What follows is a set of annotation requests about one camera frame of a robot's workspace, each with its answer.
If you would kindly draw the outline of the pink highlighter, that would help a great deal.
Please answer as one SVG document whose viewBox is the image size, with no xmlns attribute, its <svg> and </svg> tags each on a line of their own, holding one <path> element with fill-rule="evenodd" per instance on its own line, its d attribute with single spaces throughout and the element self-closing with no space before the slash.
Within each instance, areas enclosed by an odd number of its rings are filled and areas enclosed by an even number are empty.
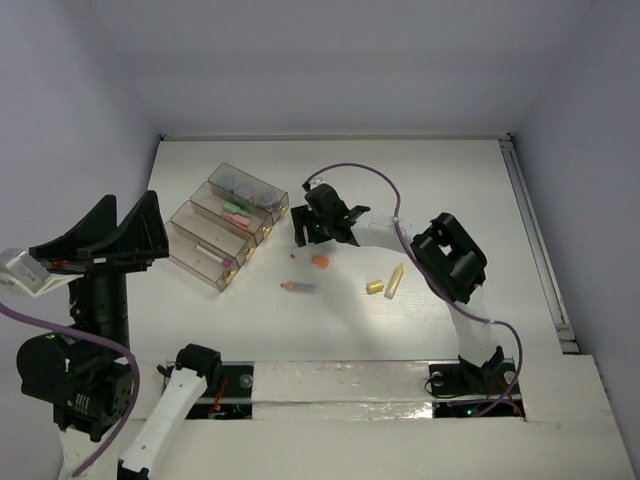
<svg viewBox="0 0 640 480">
<path fill-rule="evenodd" d="M 238 214 L 235 214 L 235 213 L 232 213 L 232 212 L 228 212 L 228 211 L 223 211 L 221 213 L 222 213 L 222 216 L 224 218 L 231 219 L 232 221 L 233 220 L 243 220 L 243 218 L 244 218 L 241 215 L 238 215 Z"/>
</svg>

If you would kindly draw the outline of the clear highlighter orange tip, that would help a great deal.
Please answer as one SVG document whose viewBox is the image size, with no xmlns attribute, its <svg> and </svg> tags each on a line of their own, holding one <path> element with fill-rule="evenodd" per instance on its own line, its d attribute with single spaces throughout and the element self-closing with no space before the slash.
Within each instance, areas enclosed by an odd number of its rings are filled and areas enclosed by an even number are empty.
<svg viewBox="0 0 640 480">
<path fill-rule="evenodd" d="M 317 285 L 293 281 L 284 282 L 281 284 L 281 287 L 288 292 L 300 294 L 313 294 L 318 290 Z"/>
</svg>

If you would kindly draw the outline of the green highlighter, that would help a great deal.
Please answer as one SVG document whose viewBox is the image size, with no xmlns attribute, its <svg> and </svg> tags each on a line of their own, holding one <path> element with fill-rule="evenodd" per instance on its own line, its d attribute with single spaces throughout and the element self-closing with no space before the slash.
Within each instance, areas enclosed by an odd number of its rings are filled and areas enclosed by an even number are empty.
<svg viewBox="0 0 640 480">
<path fill-rule="evenodd" d="M 245 217 L 249 216 L 249 212 L 247 210 L 231 202 L 224 202 L 222 208 L 224 211 L 232 212 Z"/>
</svg>

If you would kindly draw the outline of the blue glitter jar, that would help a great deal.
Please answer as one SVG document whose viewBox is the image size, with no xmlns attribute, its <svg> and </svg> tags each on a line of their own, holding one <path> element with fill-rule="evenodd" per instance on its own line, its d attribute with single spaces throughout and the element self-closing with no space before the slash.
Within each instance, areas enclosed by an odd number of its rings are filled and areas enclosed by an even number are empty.
<svg viewBox="0 0 640 480">
<path fill-rule="evenodd" d="M 225 173 L 217 178 L 216 183 L 224 190 L 234 191 L 241 184 L 241 179 L 236 174 Z"/>
</svg>

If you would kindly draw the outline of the white pen magenta cap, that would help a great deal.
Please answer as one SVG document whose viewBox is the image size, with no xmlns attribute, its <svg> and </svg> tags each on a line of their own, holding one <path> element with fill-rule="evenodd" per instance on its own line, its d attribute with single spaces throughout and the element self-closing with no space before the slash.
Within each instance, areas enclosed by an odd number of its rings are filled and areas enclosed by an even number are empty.
<svg viewBox="0 0 640 480">
<path fill-rule="evenodd" d="M 213 261 L 219 263 L 221 266 L 228 268 L 233 260 L 230 259 L 229 257 L 226 256 L 220 256 L 216 253 L 214 253 L 213 251 L 210 251 L 209 249 L 206 249 L 205 247 L 201 246 L 201 245 L 196 245 L 195 246 L 195 250 L 198 251 L 199 253 L 201 253 L 202 255 L 207 256 L 208 258 L 212 259 Z"/>
</svg>

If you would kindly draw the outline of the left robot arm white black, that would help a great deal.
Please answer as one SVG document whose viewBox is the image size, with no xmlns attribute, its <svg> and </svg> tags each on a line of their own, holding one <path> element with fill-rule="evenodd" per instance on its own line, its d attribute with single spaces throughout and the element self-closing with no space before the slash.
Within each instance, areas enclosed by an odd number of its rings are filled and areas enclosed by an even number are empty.
<svg viewBox="0 0 640 480">
<path fill-rule="evenodd" d="M 67 478 L 155 478 L 196 401 L 225 390 L 219 352 L 185 346 L 162 369 L 166 388 L 133 444 L 123 452 L 112 449 L 140 391 L 126 277 L 168 254 L 158 196 L 150 190 L 124 217 L 115 197 L 106 195 L 60 237 L 2 255 L 6 286 L 34 298 L 63 285 L 69 289 L 69 326 L 3 309 L 5 316 L 41 329 L 19 348 L 17 370 L 23 394 L 53 408 Z"/>
</svg>

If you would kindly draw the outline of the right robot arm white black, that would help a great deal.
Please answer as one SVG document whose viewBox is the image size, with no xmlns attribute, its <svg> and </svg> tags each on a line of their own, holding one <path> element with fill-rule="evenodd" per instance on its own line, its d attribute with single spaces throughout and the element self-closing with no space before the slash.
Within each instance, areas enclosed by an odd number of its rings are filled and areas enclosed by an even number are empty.
<svg viewBox="0 0 640 480">
<path fill-rule="evenodd" d="M 448 305 L 462 384 L 482 392 L 496 381 L 504 354 L 483 306 L 488 261 L 453 215 L 441 213 L 422 230 L 396 214 L 377 214 L 362 205 L 349 208 L 333 187 L 320 184 L 305 194 L 305 204 L 293 208 L 291 216 L 299 247 L 335 241 L 406 254 Z"/>
</svg>

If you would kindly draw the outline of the orange eraser cap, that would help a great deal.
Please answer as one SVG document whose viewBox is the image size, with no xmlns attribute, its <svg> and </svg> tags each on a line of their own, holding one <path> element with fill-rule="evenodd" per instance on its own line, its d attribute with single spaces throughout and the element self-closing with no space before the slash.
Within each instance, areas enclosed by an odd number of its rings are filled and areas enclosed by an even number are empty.
<svg viewBox="0 0 640 480">
<path fill-rule="evenodd" d="M 328 257 L 323 255 L 313 255 L 311 258 L 311 262 L 317 267 L 327 268 L 329 266 L 330 260 Z"/>
</svg>

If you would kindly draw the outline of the clear drawer organizer top compartment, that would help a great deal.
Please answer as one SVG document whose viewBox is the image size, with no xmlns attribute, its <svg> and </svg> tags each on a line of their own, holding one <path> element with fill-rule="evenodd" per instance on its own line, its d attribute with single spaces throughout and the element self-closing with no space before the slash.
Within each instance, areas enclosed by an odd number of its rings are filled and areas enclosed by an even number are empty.
<svg viewBox="0 0 640 480">
<path fill-rule="evenodd" d="M 228 163 L 221 163 L 208 180 L 245 203 L 270 213 L 275 219 L 285 215 L 289 209 L 286 191 Z"/>
</svg>

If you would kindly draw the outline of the yellow cap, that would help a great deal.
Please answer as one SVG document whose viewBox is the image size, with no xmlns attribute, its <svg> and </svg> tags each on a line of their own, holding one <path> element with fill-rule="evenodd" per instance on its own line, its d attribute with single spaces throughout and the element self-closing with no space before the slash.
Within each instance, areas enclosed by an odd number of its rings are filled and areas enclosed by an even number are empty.
<svg viewBox="0 0 640 480">
<path fill-rule="evenodd" d="M 368 295 L 375 295 L 383 292 L 385 289 L 384 282 L 382 280 L 375 280 L 366 284 L 366 292 Z"/>
</svg>

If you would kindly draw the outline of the yellow highlighter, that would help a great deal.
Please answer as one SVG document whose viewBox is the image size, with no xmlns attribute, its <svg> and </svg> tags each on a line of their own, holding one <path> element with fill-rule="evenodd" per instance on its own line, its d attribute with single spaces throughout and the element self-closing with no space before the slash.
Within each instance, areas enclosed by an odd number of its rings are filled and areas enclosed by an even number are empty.
<svg viewBox="0 0 640 480">
<path fill-rule="evenodd" d="M 384 297 L 386 299 L 392 300 L 395 297 L 397 290 L 399 288 L 399 285 L 403 279 L 403 276 L 404 276 L 404 264 L 401 263 L 394 269 L 391 275 L 391 278 L 387 283 L 387 286 L 384 292 Z"/>
</svg>

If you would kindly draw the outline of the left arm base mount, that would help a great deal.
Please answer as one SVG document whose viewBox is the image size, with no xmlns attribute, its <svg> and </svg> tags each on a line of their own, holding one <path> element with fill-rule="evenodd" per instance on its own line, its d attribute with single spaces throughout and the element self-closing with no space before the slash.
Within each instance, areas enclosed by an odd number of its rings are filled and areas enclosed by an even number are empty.
<svg viewBox="0 0 640 480">
<path fill-rule="evenodd" d="M 186 419 L 251 419 L 253 383 L 253 363 L 223 363 L 218 389 L 201 396 L 189 410 Z"/>
</svg>

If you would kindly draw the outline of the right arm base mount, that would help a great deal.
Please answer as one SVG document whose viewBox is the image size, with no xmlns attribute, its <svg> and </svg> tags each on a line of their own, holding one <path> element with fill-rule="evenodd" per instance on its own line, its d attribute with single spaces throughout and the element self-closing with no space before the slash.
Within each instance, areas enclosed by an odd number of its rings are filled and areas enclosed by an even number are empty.
<svg viewBox="0 0 640 480">
<path fill-rule="evenodd" d="M 515 373 L 516 364 L 504 358 L 501 347 L 481 367 L 461 357 L 431 364 L 424 389 L 434 399 L 433 417 L 524 418 L 525 409 Z"/>
</svg>

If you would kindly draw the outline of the aluminium rail right edge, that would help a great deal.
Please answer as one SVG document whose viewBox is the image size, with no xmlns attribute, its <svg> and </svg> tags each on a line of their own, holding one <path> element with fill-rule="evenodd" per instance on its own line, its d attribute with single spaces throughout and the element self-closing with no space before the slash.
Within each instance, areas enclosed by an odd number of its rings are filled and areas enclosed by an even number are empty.
<svg viewBox="0 0 640 480">
<path fill-rule="evenodd" d="M 501 138 L 498 143 L 561 351 L 564 355 L 580 355 L 581 349 L 570 323 L 559 284 L 534 212 L 513 138 L 507 135 Z"/>
</svg>

